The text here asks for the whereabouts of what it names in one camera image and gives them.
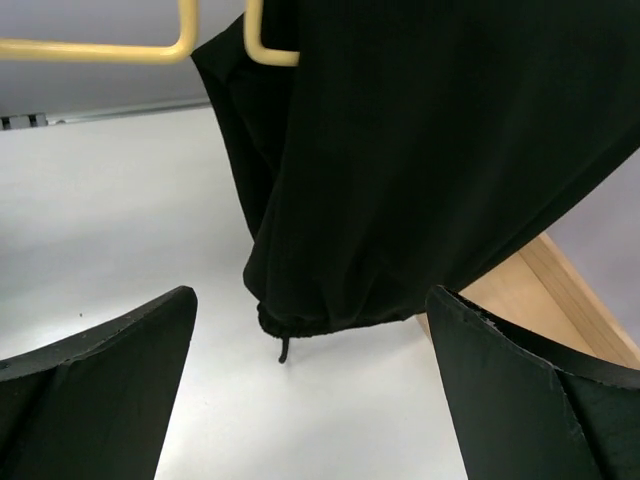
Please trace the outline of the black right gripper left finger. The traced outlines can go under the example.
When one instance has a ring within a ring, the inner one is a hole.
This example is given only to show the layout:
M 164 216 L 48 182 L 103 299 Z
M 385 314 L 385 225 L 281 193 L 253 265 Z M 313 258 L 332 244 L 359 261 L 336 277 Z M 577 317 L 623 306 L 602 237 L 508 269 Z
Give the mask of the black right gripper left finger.
M 2 360 L 2 478 L 154 478 L 196 313 L 180 286 Z

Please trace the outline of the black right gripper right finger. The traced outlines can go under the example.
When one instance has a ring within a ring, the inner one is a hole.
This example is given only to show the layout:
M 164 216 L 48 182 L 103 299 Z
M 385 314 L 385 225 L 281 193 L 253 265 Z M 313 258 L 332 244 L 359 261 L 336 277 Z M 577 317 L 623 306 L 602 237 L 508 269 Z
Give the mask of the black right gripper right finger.
M 638 478 L 638 370 L 441 286 L 429 291 L 426 313 L 468 478 Z

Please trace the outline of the black trousers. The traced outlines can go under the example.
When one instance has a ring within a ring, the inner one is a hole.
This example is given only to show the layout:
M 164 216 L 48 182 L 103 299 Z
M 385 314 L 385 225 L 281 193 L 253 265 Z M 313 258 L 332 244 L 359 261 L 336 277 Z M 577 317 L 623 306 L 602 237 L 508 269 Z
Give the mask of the black trousers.
M 290 340 L 461 291 L 639 146 L 635 1 L 268 1 L 193 52 L 253 238 L 258 322 Z

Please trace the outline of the cream yellow hanger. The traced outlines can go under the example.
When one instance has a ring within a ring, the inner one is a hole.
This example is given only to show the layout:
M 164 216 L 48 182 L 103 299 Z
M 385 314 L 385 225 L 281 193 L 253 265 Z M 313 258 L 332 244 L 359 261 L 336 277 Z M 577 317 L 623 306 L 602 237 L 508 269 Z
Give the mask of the cream yellow hanger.
M 180 33 L 177 41 L 168 46 L 116 45 L 38 41 L 19 38 L 1 40 L 3 60 L 77 63 L 118 63 L 141 65 L 168 65 L 186 59 L 194 50 L 199 31 L 199 2 L 177 2 Z M 243 15 L 243 45 L 251 60 L 276 67 L 295 67 L 300 53 L 268 48 L 262 41 L 264 2 L 251 0 Z

